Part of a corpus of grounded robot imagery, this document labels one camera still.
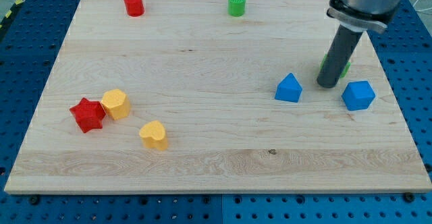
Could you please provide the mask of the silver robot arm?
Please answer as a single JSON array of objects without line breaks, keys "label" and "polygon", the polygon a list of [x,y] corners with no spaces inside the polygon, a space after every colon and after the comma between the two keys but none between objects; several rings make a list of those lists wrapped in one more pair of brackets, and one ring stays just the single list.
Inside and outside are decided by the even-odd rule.
[{"label": "silver robot arm", "polygon": [[386,31],[401,0],[330,0],[327,15],[354,32]]}]

